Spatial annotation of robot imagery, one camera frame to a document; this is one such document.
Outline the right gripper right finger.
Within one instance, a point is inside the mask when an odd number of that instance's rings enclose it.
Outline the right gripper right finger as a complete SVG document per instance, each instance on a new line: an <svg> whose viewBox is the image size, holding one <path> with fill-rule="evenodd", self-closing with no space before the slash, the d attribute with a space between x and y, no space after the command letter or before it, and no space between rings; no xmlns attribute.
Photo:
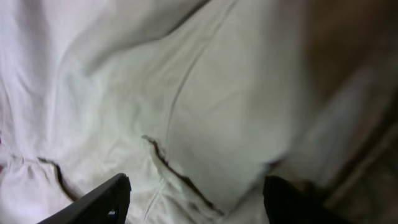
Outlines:
<svg viewBox="0 0 398 224"><path fill-rule="evenodd" d="M267 176L262 190L270 224L350 224L278 176Z"/></svg>

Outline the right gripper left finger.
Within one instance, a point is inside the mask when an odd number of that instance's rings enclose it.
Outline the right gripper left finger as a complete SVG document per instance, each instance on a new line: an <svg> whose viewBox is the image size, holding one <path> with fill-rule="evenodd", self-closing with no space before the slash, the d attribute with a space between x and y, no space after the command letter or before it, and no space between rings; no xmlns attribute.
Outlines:
<svg viewBox="0 0 398 224"><path fill-rule="evenodd" d="M131 184L119 173L39 224L125 224Z"/></svg>

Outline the beige shorts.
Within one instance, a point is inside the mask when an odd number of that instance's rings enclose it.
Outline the beige shorts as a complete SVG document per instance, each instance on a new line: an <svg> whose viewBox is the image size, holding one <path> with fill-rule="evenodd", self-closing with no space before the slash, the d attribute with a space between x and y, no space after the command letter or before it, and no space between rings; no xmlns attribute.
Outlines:
<svg viewBox="0 0 398 224"><path fill-rule="evenodd" d="M128 223L260 223L325 187L397 85L396 1L2 1L1 222L118 173Z"/></svg>

